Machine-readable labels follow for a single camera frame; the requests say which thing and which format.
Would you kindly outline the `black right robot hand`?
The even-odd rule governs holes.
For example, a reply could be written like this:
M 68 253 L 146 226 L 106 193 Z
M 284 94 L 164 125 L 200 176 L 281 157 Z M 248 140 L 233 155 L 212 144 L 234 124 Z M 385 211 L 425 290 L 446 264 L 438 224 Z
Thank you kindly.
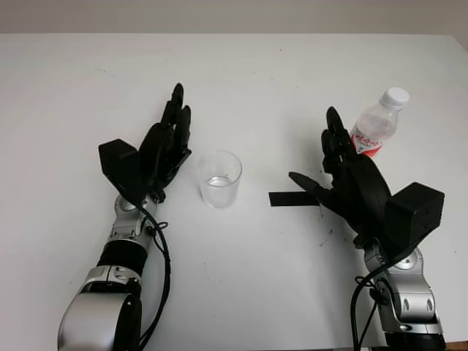
M 326 189 L 310 177 L 289 172 L 288 176 L 319 204 L 342 217 L 358 234 L 358 248 L 372 241 L 385 245 L 385 204 L 390 190 L 374 161 L 359 154 L 352 144 L 335 107 L 326 112 L 327 128 L 322 131 L 322 161 L 325 173 L 332 176 Z

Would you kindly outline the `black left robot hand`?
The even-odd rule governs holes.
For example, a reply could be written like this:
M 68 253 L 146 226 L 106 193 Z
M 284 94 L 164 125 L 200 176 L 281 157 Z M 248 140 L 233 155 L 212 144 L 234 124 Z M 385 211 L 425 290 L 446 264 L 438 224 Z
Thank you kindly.
M 191 108 L 183 100 L 184 87 L 177 83 L 160 121 L 149 129 L 139 148 L 143 181 L 150 197 L 158 203 L 165 201 L 165 188 L 192 153 Z

